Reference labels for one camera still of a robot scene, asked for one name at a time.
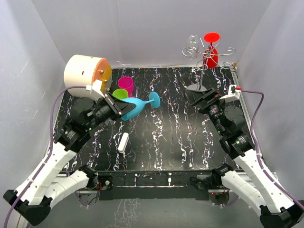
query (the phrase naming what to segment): white eraser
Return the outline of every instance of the white eraser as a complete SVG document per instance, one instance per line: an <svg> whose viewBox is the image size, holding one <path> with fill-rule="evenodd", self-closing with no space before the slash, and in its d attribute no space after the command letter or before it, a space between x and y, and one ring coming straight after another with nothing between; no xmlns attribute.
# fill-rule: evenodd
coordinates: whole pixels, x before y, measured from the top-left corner
<svg viewBox="0 0 304 228"><path fill-rule="evenodd" d="M125 147L127 146L129 140L129 134L127 132L123 133L122 139L118 146L119 153L124 153Z"/></svg>

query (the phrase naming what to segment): gray floor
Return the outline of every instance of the gray floor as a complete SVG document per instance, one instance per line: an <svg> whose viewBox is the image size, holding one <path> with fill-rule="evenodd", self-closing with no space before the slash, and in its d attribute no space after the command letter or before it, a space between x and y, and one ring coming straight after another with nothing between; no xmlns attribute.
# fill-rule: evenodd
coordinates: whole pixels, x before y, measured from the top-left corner
<svg viewBox="0 0 304 228"><path fill-rule="evenodd" d="M262 228L258 216L239 199L219 208L193 199L98 201L89 210L71 195L59 202L40 228Z"/></svg>

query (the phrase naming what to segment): marble surface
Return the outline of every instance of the marble surface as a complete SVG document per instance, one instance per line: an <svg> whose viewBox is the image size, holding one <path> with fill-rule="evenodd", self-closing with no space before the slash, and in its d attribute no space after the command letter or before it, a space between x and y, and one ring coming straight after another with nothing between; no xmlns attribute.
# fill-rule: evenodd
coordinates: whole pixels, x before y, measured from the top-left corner
<svg viewBox="0 0 304 228"><path fill-rule="evenodd" d="M221 148L219 135L208 116L198 113L184 98L185 88L196 83L199 74L192 67L114 69L111 91L117 89L119 78L131 76L133 95L147 100L149 93L155 91L161 98L161 106L154 109L147 104L133 119L114 125L101 124L91 131L91 140L64 169L72 171L88 164L97 171L211 170L223 162L238 168ZM229 69L217 67L203 77L206 88L216 88L221 94L226 94L232 83ZM76 99L64 94L55 133L69 116ZM124 132L130 138L122 155L117 147Z"/></svg>

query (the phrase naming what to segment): black marble table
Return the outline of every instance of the black marble table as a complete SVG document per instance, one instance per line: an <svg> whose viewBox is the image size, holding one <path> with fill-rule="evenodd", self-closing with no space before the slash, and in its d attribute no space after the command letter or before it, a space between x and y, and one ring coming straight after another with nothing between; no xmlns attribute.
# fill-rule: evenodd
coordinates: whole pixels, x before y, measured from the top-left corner
<svg viewBox="0 0 304 228"><path fill-rule="evenodd" d="M101 124L91 131L91 140L64 169L73 171L88 164L97 171L211 170L224 162L237 169L221 148L219 135L208 116L189 106L184 97L185 88L196 83L199 74L192 67L114 69L111 91L117 89L119 78L131 76L133 95L147 100L149 93L155 91L161 98L161 106L154 109L147 104L133 119L114 125ZM232 83L229 69L217 67L203 77L206 88L214 87L221 94L226 94ZM76 99L64 94L55 133ZM124 132L130 134L125 155L117 149Z"/></svg>

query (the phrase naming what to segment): gray wall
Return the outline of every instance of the gray wall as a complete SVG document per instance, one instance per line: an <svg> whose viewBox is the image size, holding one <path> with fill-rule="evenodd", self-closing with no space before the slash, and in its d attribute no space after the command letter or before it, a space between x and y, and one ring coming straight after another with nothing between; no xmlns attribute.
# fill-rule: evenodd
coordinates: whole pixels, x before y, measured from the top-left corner
<svg viewBox="0 0 304 228"><path fill-rule="evenodd" d="M60 54L106 57L112 66L189 65L189 35L218 32L219 62L238 62L270 0L32 0Z"/></svg>
<svg viewBox="0 0 304 228"><path fill-rule="evenodd" d="M263 91L255 131L267 165L284 187L304 199L304 2L273 0L237 73L243 88ZM252 114L260 97L245 95Z"/></svg>
<svg viewBox="0 0 304 228"><path fill-rule="evenodd" d="M193 199L99 201L89 210L74 195L59 202L39 228L262 228L256 213L239 199L219 208Z"/></svg>
<svg viewBox="0 0 304 228"><path fill-rule="evenodd" d="M41 161L49 141L51 104L64 87L65 63L30 0L0 1L0 224L2 199ZM19 215L11 217L16 227Z"/></svg>

